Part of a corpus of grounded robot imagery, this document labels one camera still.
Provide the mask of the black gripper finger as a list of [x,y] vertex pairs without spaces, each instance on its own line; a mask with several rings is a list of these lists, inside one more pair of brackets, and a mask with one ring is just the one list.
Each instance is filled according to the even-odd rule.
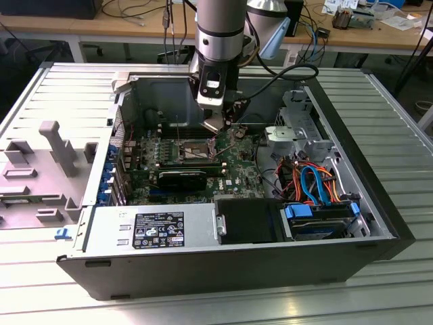
[[245,113],[250,104],[241,91],[226,90],[223,98],[223,130],[227,130]]
[[200,75],[193,73],[188,76],[188,83],[194,100],[197,100],[200,90]]

